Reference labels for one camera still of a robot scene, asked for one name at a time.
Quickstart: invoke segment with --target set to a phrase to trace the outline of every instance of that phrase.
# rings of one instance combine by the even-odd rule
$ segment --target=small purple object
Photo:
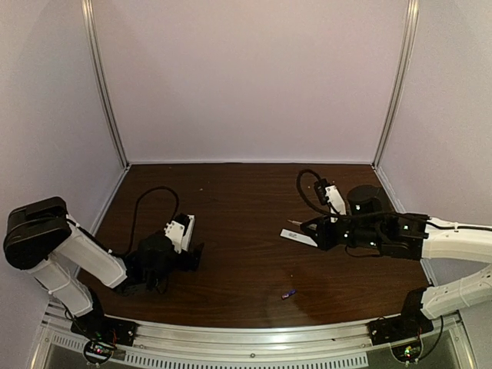
[[[286,298],[289,298],[290,296],[292,296],[293,294],[295,294],[297,291],[296,290],[292,290],[292,291],[289,291],[288,293],[286,294],[283,294],[282,295],[282,300],[285,300]]]

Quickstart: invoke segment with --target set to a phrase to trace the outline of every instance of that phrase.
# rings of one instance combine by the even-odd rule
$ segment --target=white wall
[[[407,1],[94,8],[130,161],[372,161]]]
[[[99,102],[81,3],[2,0],[0,34],[0,234],[10,210],[53,195],[90,228],[121,169]],[[26,367],[47,296],[4,257],[0,295],[0,368]]]
[[[407,211],[492,224],[491,17],[487,0],[421,2],[411,66],[382,161]],[[481,266],[450,260],[431,265],[439,283]],[[487,304],[463,311],[473,318],[467,329],[486,368],[491,312]]]

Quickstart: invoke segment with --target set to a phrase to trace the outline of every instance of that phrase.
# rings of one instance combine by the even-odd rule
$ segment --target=vertical metal post
[[[101,52],[99,51],[98,34],[95,28],[94,12],[92,9],[92,0],[82,0],[82,12],[84,15],[85,31],[89,41],[89,48],[91,50],[92,64],[94,66],[94,73],[96,83],[98,86],[99,96],[101,98],[101,104],[105,113],[106,122],[108,123],[108,129],[115,146],[116,154],[120,165],[123,168],[128,167],[128,159],[126,158],[123,144],[121,143],[121,136],[118,132],[118,126],[116,125],[115,114],[111,106],[111,100],[109,98],[108,86],[106,84],[106,78],[104,69],[102,67]]]
[[[397,75],[394,80],[393,93],[391,95],[390,105],[387,110],[386,120],[384,122],[383,131],[377,146],[376,155],[373,161],[373,167],[378,168],[381,159],[383,158],[384,149],[386,148],[387,140],[390,136],[394,118],[397,113],[398,104],[400,103],[401,94],[403,92],[405,75],[407,74],[408,66],[412,49],[414,48],[415,33],[417,31],[417,21],[419,12],[419,0],[409,0],[407,9],[407,19],[401,44],[400,61],[398,63]]]

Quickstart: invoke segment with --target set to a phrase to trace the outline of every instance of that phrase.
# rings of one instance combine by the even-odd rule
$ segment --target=robotic arm
[[[333,185],[322,192],[319,187],[318,179],[314,188],[322,204],[332,202],[333,193],[336,193],[334,198],[340,196]],[[442,221],[425,214],[399,214],[390,210],[384,191],[370,185],[351,190],[347,202],[351,214],[345,213],[344,206],[325,211],[308,203],[324,216],[302,223],[301,230],[321,250],[328,251],[342,244],[346,248],[377,251],[375,257],[415,261],[454,258],[492,264],[492,228]],[[401,315],[368,324],[371,340],[373,344],[383,344],[415,337],[419,331],[432,331],[432,319],[490,300],[492,265],[449,284],[409,292]]]
[[[9,215],[4,252],[10,265],[27,271],[63,303],[74,322],[74,332],[101,344],[114,344],[117,335],[119,344],[131,345],[136,324],[104,316],[95,293],[58,263],[59,256],[73,261],[114,292],[128,296],[158,289],[175,268],[197,269],[202,245],[191,249],[193,227],[194,216],[180,214],[164,230],[140,241],[137,251],[117,255],[68,214],[61,198],[49,198]]]

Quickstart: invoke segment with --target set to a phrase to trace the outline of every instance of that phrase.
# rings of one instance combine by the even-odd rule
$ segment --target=wood grain surface
[[[296,230],[287,219],[317,216],[295,190],[297,172],[307,167],[335,181],[343,196],[357,185],[380,185],[369,165],[134,165],[98,239],[126,250],[137,197],[171,186],[180,211],[197,217],[192,242],[205,243],[200,268],[173,272],[164,295],[123,298],[85,272],[80,280],[96,291],[106,314],[169,324],[293,327],[400,312],[407,292],[427,285],[417,261],[350,258],[341,246],[323,252],[280,238],[282,228]],[[307,191],[312,183],[304,183]],[[164,227],[173,206],[165,192],[147,196],[135,244]],[[282,301],[292,289],[297,293]]]

